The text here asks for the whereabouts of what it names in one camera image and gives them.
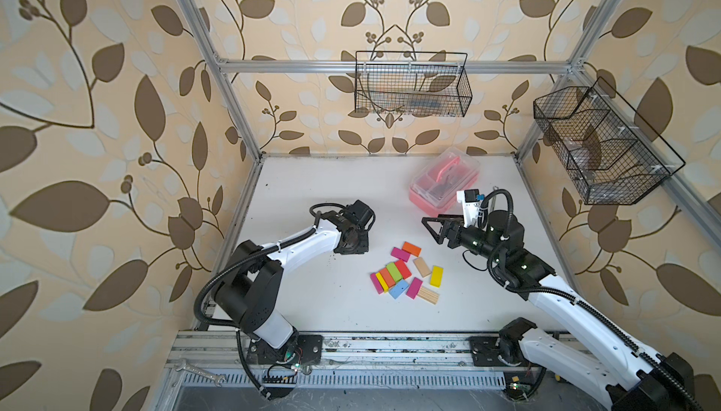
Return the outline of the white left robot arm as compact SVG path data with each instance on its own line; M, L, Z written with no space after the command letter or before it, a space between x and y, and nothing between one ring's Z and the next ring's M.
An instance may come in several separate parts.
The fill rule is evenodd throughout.
M302 335L276 310L285 273L324 253L357 255L369 251L375 212L364 202L323 202L310 207L313 224L289 238L258 245L246 240L231 253L224 270L200 290L193 314L207 326L232 328L243 371L268 400L289 393L275 368L310 373L321 360L321 335Z

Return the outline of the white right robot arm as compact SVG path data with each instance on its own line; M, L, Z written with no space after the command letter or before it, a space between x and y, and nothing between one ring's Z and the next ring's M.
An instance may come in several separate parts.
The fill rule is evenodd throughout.
M503 290L544 311L585 349L565 345L526 318L499 332L507 365L527 360L559 375L608 410L699 410L691 365L662 355L585 301L550 264L528 251L525 228L506 189L483 196L458 192L460 215L422 218L439 245L486 259L486 272Z

